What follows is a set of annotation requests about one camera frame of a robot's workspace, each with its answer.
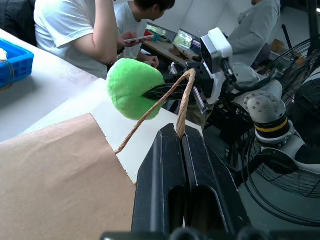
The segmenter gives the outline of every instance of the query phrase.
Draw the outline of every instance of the person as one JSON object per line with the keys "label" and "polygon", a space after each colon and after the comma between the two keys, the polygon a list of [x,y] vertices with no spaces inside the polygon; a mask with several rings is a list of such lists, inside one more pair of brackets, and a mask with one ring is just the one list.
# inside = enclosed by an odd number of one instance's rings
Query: person
{"label": "person", "polygon": [[233,63],[252,66],[271,36],[279,17],[280,0],[252,0],[253,7],[242,13],[239,27],[229,36]]}
{"label": "person", "polygon": [[[134,0],[114,6],[118,34],[135,31],[143,37],[147,28],[147,20],[155,21],[174,7],[176,0]],[[123,58],[136,59],[155,68],[159,66],[157,56],[147,56],[141,52],[141,45],[126,48]]]}
{"label": "person", "polygon": [[125,43],[134,32],[118,36],[113,1],[36,0],[34,10],[37,46],[98,78],[106,78]]}

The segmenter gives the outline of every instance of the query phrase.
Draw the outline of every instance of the desk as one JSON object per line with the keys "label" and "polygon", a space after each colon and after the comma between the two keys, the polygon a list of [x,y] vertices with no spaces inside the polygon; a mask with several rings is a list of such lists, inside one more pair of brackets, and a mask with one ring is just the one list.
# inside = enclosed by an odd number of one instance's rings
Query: desk
{"label": "desk", "polygon": [[[170,52],[170,49],[173,49],[174,46],[173,44],[170,43],[165,43],[165,42],[161,42],[161,41],[146,41],[143,43],[142,48],[146,47],[146,51],[148,51],[148,48],[155,51],[156,53],[162,55],[163,57],[165,57],[166,59],[170,60],[171,62],[178,62],[181,63],[183,65],[185,65],[187,62],[187,60],[184,60],[176,55],[174,55],[172,52]],[[192,57],[193,56],[197,56],[196,54],[192,53],[191,51],[187,51]]]}
{"label": "desk", "polygon": [[98,79],[1,29],[0,36],[34,53],[32,75],[0,92],[0,142],[21,134]]}
{"label": "desk", "polygon": [[[138,121],[124,117],[113,105],[106,89],[107,82],[103,79],[98,79],[84,92],[69,99],[35,123],[25,133],[91,113],[111,147],[114,150],[118,149]],[[134,182],[137,181],[139,168],[149,152],[158,131],[168,124],[176,124],[177,121],[177,115],[162,108],[155,119],[147,120],[141,125],[125,149],[117,155],[123,168]],[[189,121],[186,124],[202,132],[200,126]]]}

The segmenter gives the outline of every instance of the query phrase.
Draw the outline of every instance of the white wall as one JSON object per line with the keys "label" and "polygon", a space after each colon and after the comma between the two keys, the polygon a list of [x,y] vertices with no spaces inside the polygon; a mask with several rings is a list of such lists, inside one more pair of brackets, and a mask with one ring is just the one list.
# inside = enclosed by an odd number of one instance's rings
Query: white wall
{"label": "white wall", "polygon": [[175,5],[172,9],[166,11],[162,18],[151,23],[178,33],[193,2],[194,0],[175,0]]}
{"label": "white wall", "polygon": [[[126,1],[117,0],[115,4]],[[154,24],[175,33],[183,29],[197,37],[202,37],[208,31],[219,27],[229,36],[238,26],[240,13],[251,7],[251,0],[176,0],[175,6]],[[267,41],[269,44],[278,39],[288,47],[281,28],[283,24],[287,27],[293,46],[310,38],[307,13],[286,7]]]}
{"label": "white wall", "polygon": [[194,0],[181,28],[197,37],[208,34],[210,30],[217,27],[229,1]]}
{"label": "white wall", "polygon": [[269,42],[278,39],[284,42],[285,46],[289,48],[284,31],[281,28],[283,24],[286,25],[293,47],[310,38],[308,14],[291,7],[286,7],[281,14],[278,26],[275,31],[273,31]]}

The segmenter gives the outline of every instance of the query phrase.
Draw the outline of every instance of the brown paper bag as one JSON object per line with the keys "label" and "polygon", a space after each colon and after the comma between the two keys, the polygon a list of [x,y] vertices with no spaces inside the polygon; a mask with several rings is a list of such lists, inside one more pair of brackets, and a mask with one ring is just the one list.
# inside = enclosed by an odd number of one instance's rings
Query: brown paper bag
{"label": "brown paper bag", "polygon": [[130,231],[135,187],[90,115],[0,144],[0,240]]}

